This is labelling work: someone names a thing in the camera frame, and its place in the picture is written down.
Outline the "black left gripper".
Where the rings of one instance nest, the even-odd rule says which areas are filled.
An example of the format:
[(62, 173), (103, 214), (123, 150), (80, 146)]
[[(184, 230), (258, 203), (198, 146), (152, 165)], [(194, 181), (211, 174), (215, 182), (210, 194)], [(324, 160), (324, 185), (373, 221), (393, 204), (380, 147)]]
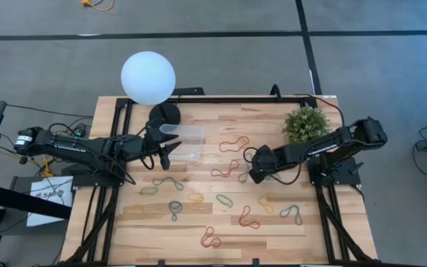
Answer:
[(147, 155), (156, 155), (160, 153), (160, 163), (164, 171), (167, 171), (171, 166), (169, 154), (182, 143), (175, 142), (172, 144), (167, 144), (163, 148), (161, 147), (161, 144), (175, 140), (178, 137), (179, 136), (177, 134), (164, 133), (158, 128), (146, 129), (144, 137), (145, 152)]

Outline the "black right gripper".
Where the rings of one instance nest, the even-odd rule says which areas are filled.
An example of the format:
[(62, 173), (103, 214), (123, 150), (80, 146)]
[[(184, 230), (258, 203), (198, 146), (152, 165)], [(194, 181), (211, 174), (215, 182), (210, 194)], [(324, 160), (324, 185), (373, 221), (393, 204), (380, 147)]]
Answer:
[(264, 181), (264, 174), (272, 174), (273, 171), (274, 153), (267, 145), (263, 145), (251, 159), (250, 177), (256, 184), (260, 184)]

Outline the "clear plastic bin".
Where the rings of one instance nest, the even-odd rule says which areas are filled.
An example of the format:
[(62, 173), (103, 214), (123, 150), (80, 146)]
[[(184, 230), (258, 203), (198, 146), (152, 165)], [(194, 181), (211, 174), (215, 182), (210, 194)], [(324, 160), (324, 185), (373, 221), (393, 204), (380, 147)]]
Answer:
[(181, 144), (169, 154), (168, 157), (170, 160), (199, 161), (201, 159), (205, 137), (205, 132), (202, 127), (163, 124), (159, 129), (164, 134), (178, 135), (176, 139), (166, 142), (166, 145), (181, 142)]

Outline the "blue-grey rubber band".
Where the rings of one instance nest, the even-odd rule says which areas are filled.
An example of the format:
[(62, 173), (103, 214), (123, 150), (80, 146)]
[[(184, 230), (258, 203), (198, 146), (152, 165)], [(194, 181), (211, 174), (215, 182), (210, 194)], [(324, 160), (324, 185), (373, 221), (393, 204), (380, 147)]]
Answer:
[(286, 217), (289, 217), (290, 215), (294, 217), (294, 222), (296, 225), (303, 224), (303, 220), (300, 214), (300, 208), (298, 205), (290, 205), (289, 207), (279, 212), (279, 216), (281, 218), (286, 218)]
[(182, 183), (178, 182), (177, 180), (175, 180), (173, 177), (165, 177), (162, 179), (153, 179), (153, 181), (152, 181), (152, 183), (155, 186), (159, 186), (159, 185), (166, 183), (166, 182), (172, 182), (174, 187), (178, 191), (182, 191), (184, 189), (184, 185)]

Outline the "red rubber band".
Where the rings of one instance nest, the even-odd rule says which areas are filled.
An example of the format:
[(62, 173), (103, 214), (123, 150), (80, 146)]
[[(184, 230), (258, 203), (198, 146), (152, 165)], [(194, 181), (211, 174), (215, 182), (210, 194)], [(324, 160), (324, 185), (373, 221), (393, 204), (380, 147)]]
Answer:
[(222, 241), (220, 238), (214, 236), (214, 228), (208, 226), (200, 240), (200, 244), (204, 248), (218, 248), (221, 246)]
[(249, 227), (252, 229), (259, 229), (261, 224), (257, 221), (248, 221), (247, 216), (251, 212), (251, 207), (249, 205), (245, 205), (242, 209), (242, 214), (239, 216), (239, 225), (242, 227)]
[(239, 162), (236, 159), (231, 160), (228, 169), (220, 170), (218, 168), (213, 168), (210, 172), (212, 177), (229, 177), (232, 171), (239, 168)]

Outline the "blue rubber band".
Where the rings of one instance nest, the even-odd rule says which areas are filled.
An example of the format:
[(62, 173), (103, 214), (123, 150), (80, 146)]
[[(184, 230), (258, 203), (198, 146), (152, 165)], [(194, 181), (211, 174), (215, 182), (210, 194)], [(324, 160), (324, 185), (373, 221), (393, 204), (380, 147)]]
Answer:
[(184, 209), (183, 204), (179, 201), (171, 201), (168, 204), (168, 209), (172, 214), (171, 219), (176, 222), (178, 220), (178, 214)]

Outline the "grey rubber band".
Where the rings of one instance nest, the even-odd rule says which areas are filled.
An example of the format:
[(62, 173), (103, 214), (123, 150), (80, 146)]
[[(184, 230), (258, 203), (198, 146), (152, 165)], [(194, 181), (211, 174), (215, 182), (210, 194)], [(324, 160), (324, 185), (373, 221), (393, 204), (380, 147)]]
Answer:
[(244, 184), (248, 181), (250, 170), (251, 170), (251, 165), (249, 163), (246, 163), (245, 170), (242, 173), (240, 173), (237, 177), (239, 183)]

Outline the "orange-red rubber band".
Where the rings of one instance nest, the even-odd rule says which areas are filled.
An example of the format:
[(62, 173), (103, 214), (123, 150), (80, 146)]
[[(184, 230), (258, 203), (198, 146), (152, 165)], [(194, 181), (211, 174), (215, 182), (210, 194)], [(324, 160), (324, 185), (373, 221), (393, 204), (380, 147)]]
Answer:
[(240, 136), (236, 141), (225, 141), (219, 144), (219, 151), (222, 153), (239, 152), (250, 143), (247, 136)]

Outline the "flat black device box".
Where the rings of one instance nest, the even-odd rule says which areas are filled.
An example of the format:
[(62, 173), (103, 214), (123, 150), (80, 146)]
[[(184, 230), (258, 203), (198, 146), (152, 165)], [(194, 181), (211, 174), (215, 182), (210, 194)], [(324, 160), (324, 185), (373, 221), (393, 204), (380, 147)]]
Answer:
[(201, 87), (195, 88), (176, 88), (173, 90), (173, 96), (204, 96), (205, 92)]

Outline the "white globe table lamp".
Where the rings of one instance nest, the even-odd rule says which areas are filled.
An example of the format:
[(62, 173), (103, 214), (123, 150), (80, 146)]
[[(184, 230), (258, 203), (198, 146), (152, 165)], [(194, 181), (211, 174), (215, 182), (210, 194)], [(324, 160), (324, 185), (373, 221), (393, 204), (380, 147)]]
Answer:
[(180, 110), (168, 102), (176, 85), (175, 70), (162, 54), (153, 51), (133, 54), (122, 65), (120, 80), (131, 100), (151, 107), (149, 120), (158, 119), (161, 124), (180, 124)]

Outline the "small green potted plant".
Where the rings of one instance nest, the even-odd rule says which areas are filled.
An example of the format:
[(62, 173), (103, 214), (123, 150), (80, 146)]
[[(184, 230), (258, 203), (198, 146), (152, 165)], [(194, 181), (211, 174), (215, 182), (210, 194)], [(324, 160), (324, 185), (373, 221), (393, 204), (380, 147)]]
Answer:
[(313, 141), (331, 132), (329, 120), (318, 108), (303, 107), (285, 115), (282, 132), (291, 144)]

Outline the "black box with green light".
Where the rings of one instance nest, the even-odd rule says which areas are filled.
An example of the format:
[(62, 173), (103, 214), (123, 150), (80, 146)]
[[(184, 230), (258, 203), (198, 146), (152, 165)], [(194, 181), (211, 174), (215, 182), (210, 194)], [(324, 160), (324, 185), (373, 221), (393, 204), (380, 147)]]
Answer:
[(71, 136), (85, 137), (86, 133), (87, 133), (87, 125), (84, 123), (80, 123), (74, 128), (71, 128), (69, 130), (69, 134)]

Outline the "white printed paper sheet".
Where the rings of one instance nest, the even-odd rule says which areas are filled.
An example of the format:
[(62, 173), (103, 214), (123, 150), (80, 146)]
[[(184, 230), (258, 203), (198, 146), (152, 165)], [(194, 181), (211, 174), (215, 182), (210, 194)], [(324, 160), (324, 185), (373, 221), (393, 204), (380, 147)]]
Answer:
[(27, 194), (37, 198), (33, 211), (27, 212), (26, 226), (33, 228), (64, 220), (73, 204), (73, 177), (48, 177), (32, 182)]

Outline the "black beam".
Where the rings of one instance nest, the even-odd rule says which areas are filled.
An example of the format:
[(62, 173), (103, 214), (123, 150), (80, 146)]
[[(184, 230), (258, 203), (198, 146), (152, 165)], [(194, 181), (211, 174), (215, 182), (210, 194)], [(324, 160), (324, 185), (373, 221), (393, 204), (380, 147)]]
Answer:
[(0, 188), (0, 206), (61, 219), (69, 219), (71, 213), (71, 207), (66, 205), (5, 188)]

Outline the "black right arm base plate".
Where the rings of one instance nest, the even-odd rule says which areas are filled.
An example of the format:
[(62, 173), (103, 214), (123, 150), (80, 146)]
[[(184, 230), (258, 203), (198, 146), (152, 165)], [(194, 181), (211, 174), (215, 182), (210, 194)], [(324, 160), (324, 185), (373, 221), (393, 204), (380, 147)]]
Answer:
[(359, 185), (361, 183), (358, 170), (363, 163), (356, 163), (350, 157), (339, 162), (332, 162), (325, 155), (308, 160), (310, 181), (314, 185), (328, 187), (330, 185)]

